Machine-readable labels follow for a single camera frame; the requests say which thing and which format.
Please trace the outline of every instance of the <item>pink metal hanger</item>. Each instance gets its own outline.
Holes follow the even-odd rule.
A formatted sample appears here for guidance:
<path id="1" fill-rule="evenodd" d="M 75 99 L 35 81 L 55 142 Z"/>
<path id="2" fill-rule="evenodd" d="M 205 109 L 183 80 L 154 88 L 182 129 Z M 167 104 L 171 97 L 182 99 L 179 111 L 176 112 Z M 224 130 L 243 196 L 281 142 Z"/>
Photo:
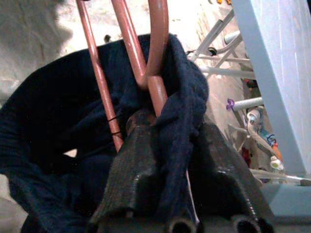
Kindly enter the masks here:
<path id="1" fill-rule="evenodd" d="M 119 151 L 123 140 L 104 71 L 100 64 L 86 6 L 84 0 L 76 1 L 113 141 L 116 150 Z M 112 0 L 136 82 L 141 89 L 149 90 L 155 115 L 158 117 L 168 98 L 160 72 L 169 37 L 169 17 L 166 0 L 148 0 L 148 3 L 150 8 L 151 35 L 149 59 L 146 64 L 125 0 Z"/>

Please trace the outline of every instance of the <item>purple clip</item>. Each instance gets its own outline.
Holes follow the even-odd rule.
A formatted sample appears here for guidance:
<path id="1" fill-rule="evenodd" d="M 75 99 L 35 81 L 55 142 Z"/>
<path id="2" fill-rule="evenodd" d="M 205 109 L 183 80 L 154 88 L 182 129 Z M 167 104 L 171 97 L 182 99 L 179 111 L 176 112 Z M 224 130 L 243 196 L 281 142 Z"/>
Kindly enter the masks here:
<path id="1" fill-rule="evenodd" d="M 227 104 L 227 106 L 226 106 L 225 108 L 226 108 L 227 110 L 230 110 L 230 109 L 233 110 L 234 100 L 232 100 L 232 99 L 227 99 L 227 102 L 228 102 L 228 104 Z"/>

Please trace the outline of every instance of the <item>navy blue sweater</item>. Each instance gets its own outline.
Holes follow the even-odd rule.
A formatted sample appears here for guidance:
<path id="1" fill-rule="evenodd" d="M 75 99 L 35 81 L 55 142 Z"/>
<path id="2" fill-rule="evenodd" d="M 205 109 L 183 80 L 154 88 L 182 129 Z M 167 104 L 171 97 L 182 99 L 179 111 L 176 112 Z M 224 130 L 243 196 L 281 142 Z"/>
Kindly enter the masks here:
<path id="1" fill-rule="evenodd" d="M 139 40 L 148 59 L 150 38 Z M 152 109 L 150 97 L 136 85 L 123 41 L 99 47 L 99 54 L 123 127 L 138 109 Z M 174 36 L 162 76 L 169 99 L 157 127 L 167 177 L 158 214 L 170 218 L 186 205 L 191 139 L 202 123 L 208 90 Z M 77 149 L 76 158 L 63 154 L 71 149 Z M 31 74 L 0 110 L 0 173 L 41 232 L 84 231 L 101 201 L 115 154 L 87 50 Z"/>

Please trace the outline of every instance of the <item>orange object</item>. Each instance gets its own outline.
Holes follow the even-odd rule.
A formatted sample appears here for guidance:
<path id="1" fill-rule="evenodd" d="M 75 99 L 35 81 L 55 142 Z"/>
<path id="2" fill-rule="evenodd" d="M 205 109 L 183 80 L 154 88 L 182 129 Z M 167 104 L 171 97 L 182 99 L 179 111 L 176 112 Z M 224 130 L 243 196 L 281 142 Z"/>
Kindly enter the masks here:
<path id="1" fill-rule="evenodd" d="M 283 157 L 282 157 L 282 154 L 281 154 L 280 150 L 278 149 L 277 144 L 274 144 L 274 145 L 272 146 L 272 149 L 276 152 L 277 158 L 278 158 L 281 162 L 283 162 Z"/>

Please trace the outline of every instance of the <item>red object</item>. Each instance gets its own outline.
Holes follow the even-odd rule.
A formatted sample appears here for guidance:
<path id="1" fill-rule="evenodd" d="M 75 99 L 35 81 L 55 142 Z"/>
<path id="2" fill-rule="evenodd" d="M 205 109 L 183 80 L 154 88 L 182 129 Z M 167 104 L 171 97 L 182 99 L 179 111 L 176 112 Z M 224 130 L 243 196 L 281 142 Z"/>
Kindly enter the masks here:
<path id="1" fill-rule="evenodd" d="M 247 166 L 250 167 L 251 165 L 251 155 L 248 149 L 242 148 L 242 156 L 244 161 L 246 162 Z"/>

